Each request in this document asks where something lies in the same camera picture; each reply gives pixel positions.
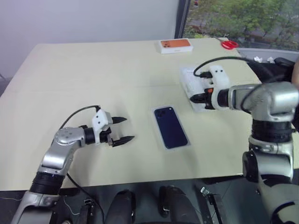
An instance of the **beige table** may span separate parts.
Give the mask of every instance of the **beige table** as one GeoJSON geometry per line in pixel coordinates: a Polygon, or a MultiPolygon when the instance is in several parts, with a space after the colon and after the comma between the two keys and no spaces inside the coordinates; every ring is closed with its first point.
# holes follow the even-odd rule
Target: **beige table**
{"type": "MultiPolygon", "coordinates": [[[[248,150],[251,117],[239,111],[194,113],[179,84],[181,66],[237,56],[216,39],[191,40],[192,53],[161,55],[155,41],[41,44],[27,57],[0,98],[0,190],[28,189],[62,122],[75,110],[99,104],[128,121],[116,137],[135,135],[120,147],[80,149],[70,174],[82,186],[236,175],[248,150]],[[165,151],[152,108],[173,105],[191,145],[165,151]]],[[[246,63],[219,61],[233,84],[256,83],[246,63]]],[[[90,125],[94,110],[68,126],[90,125]]],[[[294,136],[295,167],[299,137],[294,136]]],[[[72,184],[66,178],[64,187],[72,184]]]]}

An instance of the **black cable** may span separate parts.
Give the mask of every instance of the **black cable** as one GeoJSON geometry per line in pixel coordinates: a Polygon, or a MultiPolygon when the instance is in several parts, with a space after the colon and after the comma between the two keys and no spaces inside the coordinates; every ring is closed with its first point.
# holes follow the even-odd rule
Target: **black cable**
{"type": "Polygon", "coordinates": [[[236,57],[236,56],[227,56],[227,57],[217,57],[217,58],[214,58],[214,59],[211,59],[211,60],[208,60],[206,62],[203,62],[200,66],[198,66],[194,71],[193,71],[193,75],[194,76],[198,76],[199,75],[196,75],[196,72],[203,66],[205,66],[206,64],[209,64],[211,62],[216,62],[216,61],[220,61],[220,60],[226,60],[226,59],[233,59],[233,60],[240,60],[240,61],[245,61],[245,62],[252,62],[252,63],[256,63],[258,66],[260,66],[260,68],[262,70],[264,70],[266,73],[268,73],[268,75],[270,75],[270,77],[274,77],[273,73],[267,69],[265,66],[263,66],[261,63],[258,63],[254,60],[250,60],[250,59],[247,59],[245,57],[236,57]]]}
{"type": "MultiPolygon", "coordinates": [[[[100,106],[98,106],[98,105],[92,105],[92,106],[86,106],[86,107],[83,107],[83,108],[81,108],[81,109],[79,109],[79,110],[76,110],[74,113],[72,113],[72,114],[65,120],[65,122],[60,126],[59,129],[62,129],[62,128],[65,126],[65,124],[66,124],[66,123],[67,123],[67,122],[68,122],[68,121],[69,121],[75,114],[77,114],[77,113],[80,112],[80,111],[89,109],[89,108],[95,108],[96,111],[98,111],[99,109],[101,109],[100,106]]],[[[104,215],[104,211],[103,211],[103,209],[102,209],[100,203],[98,203],[98,201],[97,201],[95,198],[93,198],[93,197],[92,197],[86,190],[84,190],[79,184],[77,184],[77,183],[74,181],[74,179],[70,176],[69,173],[67,173],[66,176],[70,179],[70,181],[71,181],[71,182],[72,182],[78,189],[80,189],[84,194],[86,194],[88,197],[90,197],[90,198],[94,201],[94,203],[99,207],[99,209],[100,209],[100,211],[101,211],[102,223],[104,224],[104,221],[105,221],[105,215],[104,215]]]]}
{"type": "MultiPolygon", "coordinates": [[[[214,58],[214,59],[211,59],[211,60],[208,60],[204,63],[202,63],[200,66],[198,66],[194,71],[193,71],[193,75],[194,76],[197,76],[197,77],[200,77],[200,75],[197,75],[196,72],[202,68],[203,66],[205,66],[206,64],[209,64],[211,62],[215,62],[215,61],[219,61],[219,60],[226,60],[226,59],[233,59],[233,60],[240,60],[240,61],[245,61],[245,62],[251,62],[251,63],[256,63],[258,66],[260,66],[260,68],[262,70],[264,70],[265,73],[267,73],[269,75],[270,78],[268,78],[266,81],[264,81],[264,83],[270,83],[270,82],[275,82],[277,81],[278,79],[281,78],[281,75],[279,76],[274,76],[273,73],[267,69],[265,66],[263,66],[261,63],[259,62],[256,62],[254,60],[250,60],[250,59],[247,59],[247,58],[244,58],[244,57],[236,57],[236,56],[227,56],[227,57],[217,57],[217,58],[214,58]]],[[[254,92],[256,91],[257,89],[259,89],[260,87],[262,87],[264,84],[259,84],[257,85],[256,87],[254,87],[249,93],[247,93],[245,95],[245,97],[243,98],[242,102],[241,102],[241,110],[248,113],[248,114],[251,114],[251,112],[249,110],[246,110],[244,108],[244,103],[245,101],[248,99],[248,97],[254,92]]]]}
{"type": "Polygon", "coordinates": [[[66,174],[66,176],[70,179],[70,181],[77,187],[79,188],[84,194],[86,194],[88,197],[90,197],[94,203],[99,207],[100,211],[101,211],[101,218],[102,218],[102,223],[104,224],[105,221],[105,216],[104,216],[104,211],[102,209],[102,206],[100,205],[100,203],[98,203],[98,201],[93,198],[86,190],[84,190],[79,184],[77,184],[74,179],[69,175],[69,173],[66,174]]]}
{"type": "Polygon", "coordinates": [[[83,108],[81,108],[81,109],[79,109],[79,110],[76,110],[74,113],[72,113],[66,120],[65,120],[65,122],[60,126],[60,128],[59,129],[61,129],[61,128],[63,128],[64,126],[65,126],[65,124],[76,114],[76,113],[78,113],[78,112],[80,112],[80,111],[83,111],[83,110],[86,110],[86,109],[89,109],[89,108],[95,108],[96,109],[96,111],[98,111],[99,109],[101,109],[100,108],[100,106],[98,106],[98,105],[92,105],[92,106],[86,106],[86,107],[83,107],[83,108]]]}
{"type": "Polygon", "coordinates": [[[266,81],[264,81],[263,84],[259,84],[259,85],[257,85],[256,87],[254,87],[250,92],[248,92],[248,93],[245,95],[245,97],[244,97],[243,100],[241,101],[241,105],[240,105],[241,110],[243,110],[244,112],[246,112],[246,113],[248,113],[248,114],[251,114],[251,112],[250,112],[249,110],[246,110],[246,109],[244,108],[244,103],[245,103],[246,99],[247,99],[247,98],[248,98],[254,91],[256,91],[256,90],[259,89],[260,87],[264,86],[265,83],[275,82],[275,81],[277,81],[278,79],[280,79],[280,78],[282,78],[282,77],[283,77],[283,75],[278,75],[278,76],[276,76],[276,77],[269,78],[269,79],[267,79],[266,81]]]}

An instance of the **window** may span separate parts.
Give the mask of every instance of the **window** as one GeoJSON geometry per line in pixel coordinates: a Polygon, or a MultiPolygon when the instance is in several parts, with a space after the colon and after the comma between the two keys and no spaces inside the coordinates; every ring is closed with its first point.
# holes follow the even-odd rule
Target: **window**
{"type": "Polygon", "coordinates": [[[183,37],[243,48],[299,50],[299,0],[191,0],[183,37]]]}

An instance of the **smartphone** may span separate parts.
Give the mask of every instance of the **smartphone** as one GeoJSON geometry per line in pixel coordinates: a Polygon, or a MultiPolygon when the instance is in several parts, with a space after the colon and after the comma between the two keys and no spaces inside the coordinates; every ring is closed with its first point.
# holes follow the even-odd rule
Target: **smartphone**
{"type": "Polygon", "coordinates": [[[188,139],[171,106],[154,110],[160,133],[167,149],[185,146],[188,139]]]}

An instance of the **scissors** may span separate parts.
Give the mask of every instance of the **scissors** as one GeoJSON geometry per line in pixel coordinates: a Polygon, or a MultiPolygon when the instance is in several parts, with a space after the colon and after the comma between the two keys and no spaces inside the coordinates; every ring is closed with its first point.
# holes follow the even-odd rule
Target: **scissors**
{"type": "Polygon", "coordinates": [[[234,41],[223,41],[221,39],[219,39],[218,37],[215,37],[218,41],[221,42],[221,46],[227,50],[232,50],[235,48],[238,48],[239,45],[238,43],[234,42],[234,41]]]}

